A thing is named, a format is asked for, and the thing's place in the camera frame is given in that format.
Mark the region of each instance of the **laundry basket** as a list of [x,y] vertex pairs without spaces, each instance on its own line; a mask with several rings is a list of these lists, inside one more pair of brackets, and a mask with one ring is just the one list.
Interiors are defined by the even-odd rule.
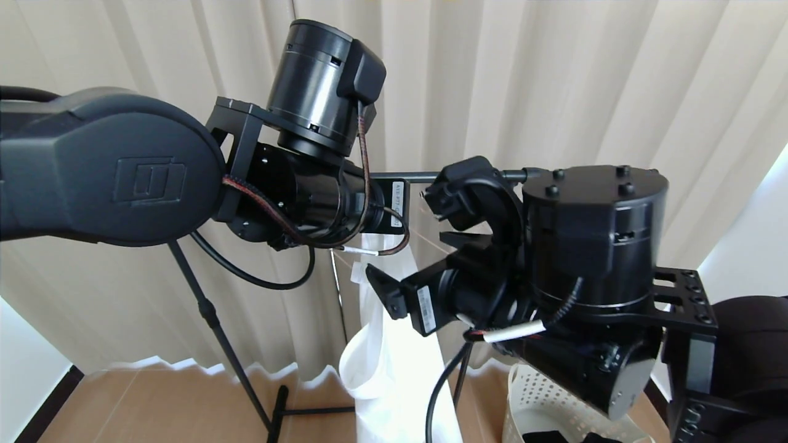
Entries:
[[522,443],[528,432],[558,430],[570,443],[589,432],[622,443],[653,443],[628,415],[612,422],[526,364],[509,370],[509,396],[503,443]]

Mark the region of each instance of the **curtain fold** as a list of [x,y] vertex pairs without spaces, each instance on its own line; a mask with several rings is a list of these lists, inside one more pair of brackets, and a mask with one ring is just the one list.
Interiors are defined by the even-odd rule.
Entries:
[[[501,169],[657,168],[671,182],[663,266],[700,265],[788,140],[786,2],[0,0],[0,83],[127,87],[206,121],[217,95],[267,102],[295,18],[337,26],[384,59],[373,170],[472,155]],[[424,267],[452,249],[418,191],[411,242]],[[292,281],[307,265],[304,248],[272,252],[212,221],[200,232],[261,278]],[[295,361],[309,378],[359,329],[352,255],[336,254],[340,306],[327,251],[306,285],[276,292],[180,242],[244,364]],[[86,373],[154,355],[223,359],[166,247],[41,238],[0,253],[3,298]],[[460,330],[439,332],[445,356]]]

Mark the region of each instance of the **white label sticker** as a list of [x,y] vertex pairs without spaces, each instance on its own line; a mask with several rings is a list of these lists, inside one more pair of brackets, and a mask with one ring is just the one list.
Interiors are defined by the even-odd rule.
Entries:
[[[392,209],[397,214],[402,215],[402,203],[405,195],[405,182],[395,181],[392,183]],[[402,222],[392,217],[392,228],[401,228]]]
[[422,321],[424,322],[424,332],[431,333],[435,330],[435,313],[433,312],[433,298],[429,294],[429,288],[419,289],[418,305],[422,309]]

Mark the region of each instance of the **white garment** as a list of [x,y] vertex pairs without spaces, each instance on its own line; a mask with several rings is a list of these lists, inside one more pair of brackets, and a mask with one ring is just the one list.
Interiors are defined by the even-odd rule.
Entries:
[[[392,248],[401,236],[363,234],[362,247]],[[429,396],[444,369],[437,336],[422,337],[410,317],[391,320],[366,279],[371,263],[401,280],[416,272],[410,246],[395,255],[363,255],[354,263],[352,280],[359,284],[362,328],[340,359],[340,378],[355,399],[358,443],[419,443],[425,437]],[[433,416],[433,441],[456,443],[459,432],[448,384],[440,391]]]

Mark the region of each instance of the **brown floor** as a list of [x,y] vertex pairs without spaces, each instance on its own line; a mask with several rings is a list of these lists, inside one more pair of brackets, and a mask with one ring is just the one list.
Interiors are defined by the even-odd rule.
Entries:
[[[506,408],[506,374],[490,368],[468,377],[458,408],[466,443],[500,441]],[[267,411],[273,409],[278,386],[290,388],[288,406],[351,406],[336,377],[309,390],[296,373],[278,381],[262,373],[251,377]],[[630,417],[657,443],[667,443],[667,429],[645,396]],[[41,438],[52,441],[265,441],[267,432],[240,385],[226,373],[208,375],[199,368],[112,370],[86,377]],[[280,440],[285,442],[355,440],[353,414],[287,417]]]

